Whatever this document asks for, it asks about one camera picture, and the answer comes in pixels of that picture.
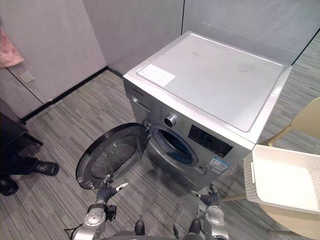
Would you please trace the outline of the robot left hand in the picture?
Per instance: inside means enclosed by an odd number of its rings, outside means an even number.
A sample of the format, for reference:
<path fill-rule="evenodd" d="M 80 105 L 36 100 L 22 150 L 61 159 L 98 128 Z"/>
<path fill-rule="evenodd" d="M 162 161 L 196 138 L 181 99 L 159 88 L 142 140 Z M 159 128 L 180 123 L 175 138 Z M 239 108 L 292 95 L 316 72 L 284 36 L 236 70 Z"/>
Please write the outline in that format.
<path fill-rule="evenodd" d="M 97 195 L 96 195 L 96 202 L 97 203 L 103 203 L 106 204 L 108 202 L 109 199 L 111 199 L 116 193 L 118 193 L 119 191 L 123 190 L 124 188 L 126 188 L 129 183 L 125 182 L 121 185 L 119 185 L 118 187 L 113 187 L 112 186 L 112 176 L 110 174 L 108 174 L 104 180 L 102 181 Z"/>

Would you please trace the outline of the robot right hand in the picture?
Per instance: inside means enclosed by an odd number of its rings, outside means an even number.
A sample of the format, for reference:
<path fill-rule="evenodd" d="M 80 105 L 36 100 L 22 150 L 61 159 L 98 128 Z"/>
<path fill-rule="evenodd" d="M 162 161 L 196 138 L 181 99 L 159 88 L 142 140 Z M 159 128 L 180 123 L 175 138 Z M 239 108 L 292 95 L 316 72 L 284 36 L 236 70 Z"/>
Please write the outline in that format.
<path fill-rule="evenodd" d="M 220 196 L 216 186 L 214 186 L 212 183 L 209 185 L 209 191 L 207 194 L 200 194 L 195 190 L 192 190 L 191 194 L 200 199 L 207 207 L 220 208 Z"/>

